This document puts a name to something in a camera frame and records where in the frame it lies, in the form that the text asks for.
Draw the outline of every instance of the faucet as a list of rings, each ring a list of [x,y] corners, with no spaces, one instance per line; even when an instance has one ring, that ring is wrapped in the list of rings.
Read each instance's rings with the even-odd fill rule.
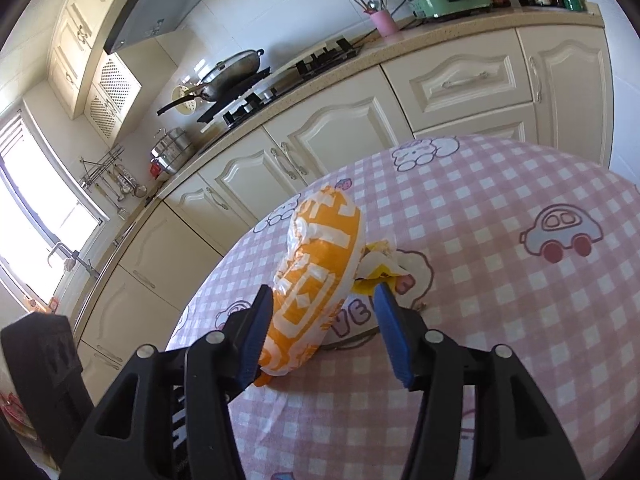
[[[58,242],[57,244],[55,244],[53,246],[53,249],[51,250],[51,252],[49,253],[49,256],[47,256],[47,263],[49,264],[49,267],[53,267],[51,265],[50,259],[51,257],[56,253],[57,250],[60,250],[60,252],[62,252],[65,256],[66,256],[66,260],[65,260],[65,270],[71,270],[74,268],[74,266],[76,265],[76,262],[79,263],[80,265],[82,265],[86,271],[89,273],[89,275],[94,278],[94,279],[98,279],[100,277],[100,272],[98,272],[97,270],[95,270],[92,266],[91,266],[91,260],[88,260],[89,263],[86,263],[82,258],[80,258],[80,253],[79,251],[71,251],[71,249],[69,249],[65,244],[63,244],[62,242]],[[70,264],[70,266],[68,266],[68,261],[71,260],[73,263]]]

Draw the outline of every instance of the pink utensil holder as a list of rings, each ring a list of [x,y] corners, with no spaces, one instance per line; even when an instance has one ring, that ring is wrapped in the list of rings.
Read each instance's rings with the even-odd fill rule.
[[[400,30],[398,29],[398,25],[391,14],[386,9],[370,14],[370,18],[380,33],[380,36],[383,38],[391,36]]]

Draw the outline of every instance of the kitchen cabinet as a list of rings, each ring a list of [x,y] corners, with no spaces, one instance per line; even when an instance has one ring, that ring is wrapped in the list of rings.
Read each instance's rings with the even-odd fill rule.
[[[179,282],[176,272],[174,283]],[[164,350],[178,319],[180,310],[158,298],[118,266],[100,294],[81,338],[91,348],[123,366],[140,345],[150,343]]]
[[[49,61],[49,85],[56,94],[66,114],[72,118],[72,110],[78,99],[78,87],[74,84],[69,67],[55,52],[52,53]]]
[[[379,66],[318,92],[264,127],[308,184],[414,138]]]
[[[222,256],[169,206],[160,203],[120,265],[148,290],[182,311]]]
[[[111,148],[116,143],[122,123],[111,102],[93,84],[84,104],[84,116]]]
[[[94,404],[98,404],[124,364],[109,359],[84,341],[78,345],[78,357],[82,363],[82,380]]]
[[[536,111],[532,103],[503,108],[502,110],[492,110],[484,114],[428,128],[417,132],[415,138],[453,137],[470,134],[538,144]]]
[[[262,127],[198,172],[250,227],[306,187],[302,176]]]
[[[53,54],[65,66],[68,77],[65,78],[76,88],[80,88],[80,82],[84,75],[87,60],[91,54],[91,47],[78,34],[76,24],[71,15],[63,11],[60,23],[53,37]]]
[[[382,68],[414,132],[532,101],[513,29],[446,41]]]
[[[110,56],[102,53],[92,81],[94,93],[91,96],[99,96],[98,103],[94,105],[97,110],[93,114],[103,115],[105,110],[100,105],[102,103],[116,123],[112,129],[113,120],[110,117],[105,119],[106,128],[95,117],[90,122],[94,128],[98,126],[99,134],[105,134],[105,130],[109,132],[109,146],[120,142],[140,125],[142,117],[176,68],[155,38],[131,45]],[[84,113],[87,117],[92,114],[88,104]]]
[[[227,254],[253,225],[236,213],[199,174],[194,174],[164,200],[220,254]]]
[[[597,27],[519,28],[540,144],[609,166],[613,89],[609,49]]]
[[[79,40],[86,42],[89,48],[94,41],[100,26],[114,0],[67,0],[66,10],[74,21],[74,34]]]

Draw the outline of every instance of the pink checkered tablecloth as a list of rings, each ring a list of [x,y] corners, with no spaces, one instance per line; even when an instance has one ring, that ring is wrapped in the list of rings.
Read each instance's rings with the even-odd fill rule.
[[[168,348],[188,346],[271,285],[287,219],[327,184],[395,240],[402,306],[459,344],[519,355],[587,478],[640,422],[640,192],[571,155],[512,140],[416,140],[322,178],[247,233],[200,287]],[[393,375],[370,298],[351,296],[322,349],[230,404],[248,480],[400,478],[421,392]],[[456,476],[473,427],[463,419]]]

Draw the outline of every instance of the blue gripper pad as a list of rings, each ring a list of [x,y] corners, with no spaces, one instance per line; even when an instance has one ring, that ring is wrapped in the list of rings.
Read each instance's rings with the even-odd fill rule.
[[[386,283],[381,283],[376,287],[373,306],[394,374],[405,388],[409,388],[414,382],[411,366],[412,344],[404,329],[401,308]]]
[[[246,335],[238,341],[240,365],[236,381],[243,390],[255,381],[258,359],[273,317],[273,291],[267,285],[260,287],[250,311],[247,320],[250,325]]]

